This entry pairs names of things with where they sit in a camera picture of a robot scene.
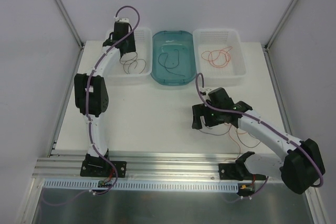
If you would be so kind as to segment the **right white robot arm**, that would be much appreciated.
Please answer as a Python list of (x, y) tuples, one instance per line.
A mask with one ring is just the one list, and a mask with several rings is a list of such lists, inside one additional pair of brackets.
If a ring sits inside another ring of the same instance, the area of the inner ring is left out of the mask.
[(294, 193), (302, 194), (309, 187), (324, 184), (325, 167), (317, 142), (301, 140), (267, 123), (253, 108), (235, 103), (224, 88), (208, 93), (208, 99), (192, 106), (192, 128), (230, 124), (260, 140), (276, 157), (247, 152), (236, 162), (236, 175), (248, 179), (253, 174), (280, 178)]

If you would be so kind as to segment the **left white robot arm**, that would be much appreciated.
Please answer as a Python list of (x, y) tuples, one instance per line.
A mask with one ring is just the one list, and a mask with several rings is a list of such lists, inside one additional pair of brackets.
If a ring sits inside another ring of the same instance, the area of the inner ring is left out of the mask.
[(127, 18), (114, 22), (113, 31), (102, 44), (101, 56), (86, 73), (74, 78), (75, 105), (88, 127), (87, 154), (101, 158), (108, 152), (103, 116), (109, 105), (105, 78), (121, 57), (136, 52), (134, 32)]

